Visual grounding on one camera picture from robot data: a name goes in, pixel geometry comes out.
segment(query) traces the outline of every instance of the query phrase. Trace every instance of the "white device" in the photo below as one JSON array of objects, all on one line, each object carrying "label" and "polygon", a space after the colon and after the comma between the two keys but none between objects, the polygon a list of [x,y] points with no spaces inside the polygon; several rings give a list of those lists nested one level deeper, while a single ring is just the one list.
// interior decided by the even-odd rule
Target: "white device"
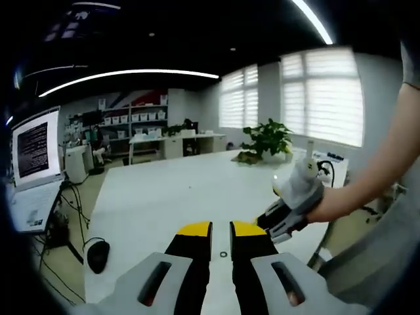
[{"label": "white device", "polygon": [[9,209],[19,232],[43,232],[63,176],[58,154],[59,107],[40,112],[12,130],[15,194]]}]

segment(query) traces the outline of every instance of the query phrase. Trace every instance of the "hand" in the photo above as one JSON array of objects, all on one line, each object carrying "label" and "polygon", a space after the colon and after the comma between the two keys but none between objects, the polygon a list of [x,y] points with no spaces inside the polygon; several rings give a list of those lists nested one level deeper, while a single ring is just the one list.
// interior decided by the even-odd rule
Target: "hand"
[{"label": "hand", "polygon": [[349,215],[352,211],[350,194],[346,188],[326,187],[322,201],[306,218],[309,223],[330,222]]}]

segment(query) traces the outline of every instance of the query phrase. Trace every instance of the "desk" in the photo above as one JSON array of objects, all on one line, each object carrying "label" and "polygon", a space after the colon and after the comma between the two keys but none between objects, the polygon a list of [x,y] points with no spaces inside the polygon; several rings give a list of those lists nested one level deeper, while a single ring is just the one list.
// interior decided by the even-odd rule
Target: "desk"
[{"label": "desk", "polygon": [[[276,174],[287,180],[294,162],[305,155],[294,149],[293,161]],[[114,290],[116,280],[150,253],[164,253],[185,224],[212,221],[210,282],[202,314],[240,314],[232,283],[229,222],[251,222],[277,197],[270,165],[248,166],[230,161],[238,150],[162,160],[110,169],[91,216],[89,237],[103,237],[111,246],[101,274],[85,265],[85,294],[97,303]],[[335,185],[342,186],[348,160],[335,164]],[[308,263],[328,223],[316,223],[276,245]]]},{"label": "desk", "polygon": [[75,146],[66,150],[66,172],[72,183],[81,184],[93,167],[90,144]]},{"label": "desk", "polygon": [[130,140],[129,164],[133,162],[134,145],[147,142],[159,142],[161,157],[164,159],[175,159],[183,156],[182,140],[197,139],[200,141],[201,152],[221,152],[226,150],[226,135],[220,134],[198,134],[194,136],[163,136],[160,138],[143,139],[134,136]]}]

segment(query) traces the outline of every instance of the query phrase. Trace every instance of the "floor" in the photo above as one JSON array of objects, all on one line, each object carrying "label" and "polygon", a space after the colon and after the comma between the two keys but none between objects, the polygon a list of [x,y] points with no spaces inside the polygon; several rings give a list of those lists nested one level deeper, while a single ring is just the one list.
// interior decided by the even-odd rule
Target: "floor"
[{"label": "floor", "polygon": [[[135,161],[135,163],[141,163],[145,159],[150,159],[150,157],[138,157],[138,160]],[[122,159],[115,160],[111,164],[108,164],[106,166],[106,171],[109,168],[119,166],[123,166]],[[105,176],[106,172],[100,175],[89,176],[83,184],[78,186],[81,195],[83,213],[88,218],[91,216]],[[64,192],[64,196],[70,201],[75,201],[71,190],[66,190]],[[61,212],[68,215],[70,241],[81,253],[83,242],[77,211],[63,203]],[[375,224],[374,222],[366,223],[366,219],[369,217],[370,215],[365,211],[358,210],[348,217],[337,220],[329,229],[329,233],[325,238],[324,247],[328,249],[333,256],[336,256],[372,228]],[[85,225],[83,225],[83,233],[85,235],[85,239],[87,239],[87,229]],[[84,267],[75,259],[67,247],[59,247],[46,251],[43,258],[45,263],[61,277],[69,288],[84,298]],[[40,270],[42,275],[48,279],[48,281],[50,281],[51,284],[61,292],[61,294],[73,301],[75,304],[83,303],[83,301],[65,287],[64,284],[60,282],[60,280],[44,264],[41,265]]]}]

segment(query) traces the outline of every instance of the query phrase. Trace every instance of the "window blind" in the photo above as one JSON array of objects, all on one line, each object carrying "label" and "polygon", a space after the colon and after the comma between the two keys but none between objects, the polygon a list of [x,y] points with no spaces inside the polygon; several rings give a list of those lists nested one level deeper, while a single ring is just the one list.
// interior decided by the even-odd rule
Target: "window blind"
[{"label": "window blind", "polygon": [[258,122],[258,68],[246,67],[222,78],[219,127],[255,127]]},{"label": "window blind", "polygon": [[295,134],[362,146],[362,87],[350,49],[283,57],[282,101],[282,121]]}]

